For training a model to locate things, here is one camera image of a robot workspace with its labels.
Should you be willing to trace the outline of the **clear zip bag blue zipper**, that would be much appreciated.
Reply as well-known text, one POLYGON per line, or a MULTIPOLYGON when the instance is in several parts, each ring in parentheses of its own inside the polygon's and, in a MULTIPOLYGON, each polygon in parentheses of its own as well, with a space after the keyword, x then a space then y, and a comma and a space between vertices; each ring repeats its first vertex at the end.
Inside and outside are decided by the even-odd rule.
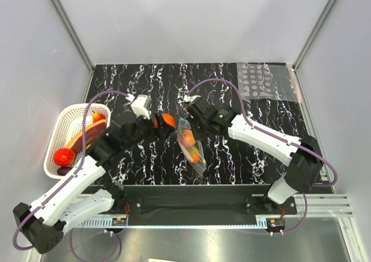
POLYGON ((190 123, 184 118, 179 120, 177 141, 186 160, 198 175, 203 176, 204 171, 207 169, 203 146, 199 140, 195 139, 190 123))

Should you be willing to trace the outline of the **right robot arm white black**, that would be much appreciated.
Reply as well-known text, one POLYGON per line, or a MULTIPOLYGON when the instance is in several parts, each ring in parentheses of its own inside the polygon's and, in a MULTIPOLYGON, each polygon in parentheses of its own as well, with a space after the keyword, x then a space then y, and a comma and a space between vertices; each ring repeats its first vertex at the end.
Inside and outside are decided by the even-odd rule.
POLYGON ((264 151, 286 166, 286 173, 270 185, 264 196, 250 202, 255 213, 277 213, 296 193, 311 191, 323 167, 315 138, 301 139, 246 121, 239 110, 232 107, 218 110, 201 96, 185 96, 184 101, 196 139, 227 136, 264 151))

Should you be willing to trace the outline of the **green orange mango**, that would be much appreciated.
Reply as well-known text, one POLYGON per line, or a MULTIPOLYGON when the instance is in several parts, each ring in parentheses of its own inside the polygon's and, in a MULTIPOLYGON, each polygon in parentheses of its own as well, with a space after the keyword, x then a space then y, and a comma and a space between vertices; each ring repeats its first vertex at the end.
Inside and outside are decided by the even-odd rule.
POLYGON ((202 160, 200 149, 197 145, 186 148, 188 152, 187 159, 190 163, 197 163, 202 160))

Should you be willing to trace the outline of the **peach toy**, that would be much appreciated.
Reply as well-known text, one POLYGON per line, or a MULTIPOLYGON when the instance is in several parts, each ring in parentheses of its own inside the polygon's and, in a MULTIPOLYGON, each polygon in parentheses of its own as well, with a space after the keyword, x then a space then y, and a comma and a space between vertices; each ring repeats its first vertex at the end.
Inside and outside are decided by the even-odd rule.
POLYGON ((196 141, 195 141, 195 138, 194 138, 194 135, 193 135, 193 132, 191 130, 188 130, 188 129, 184 129, 182 132, 181 132, 181 135, 180 135, 180 138, 179 138, 179 142, 181 145, 183 145, 185 148, 188 148, 188 147, 191 147, 191 146, 194 146, 196 141))

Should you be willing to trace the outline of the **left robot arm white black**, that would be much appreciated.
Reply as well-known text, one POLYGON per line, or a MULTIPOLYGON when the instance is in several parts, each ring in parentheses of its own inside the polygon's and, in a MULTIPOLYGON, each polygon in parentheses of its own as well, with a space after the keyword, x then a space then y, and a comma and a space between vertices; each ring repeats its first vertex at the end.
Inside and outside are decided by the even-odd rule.
POLYGON ((56 185, 31 204, 20 202, 13 209, 17 224, 13 246, 20 250, 17 235, 23 234, 30 248, 40 254, 51 251, 63 236, 84 220, 101 212, 119 213, 125 207, 122 189, 107 180, 92 196, 72 203, 96 179, 118 168, 126 150, 134 144, 167 139, 176 128, 169 114, 155 114, 154 119, 137 117, 133 123, 112 123, 83 152, 73 167, 56 185))

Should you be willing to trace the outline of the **orange pumpkin toy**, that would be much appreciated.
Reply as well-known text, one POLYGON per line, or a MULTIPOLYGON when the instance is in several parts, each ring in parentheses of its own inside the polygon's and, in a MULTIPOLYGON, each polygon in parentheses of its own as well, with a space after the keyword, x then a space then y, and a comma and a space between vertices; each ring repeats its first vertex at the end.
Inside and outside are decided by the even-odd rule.
POLYGON ((176 123, 176 119, 171 116, 170 114, 162 114, 161 115, 162 119, 166 122, 167 125, 175 128, 177 123, 176 123))

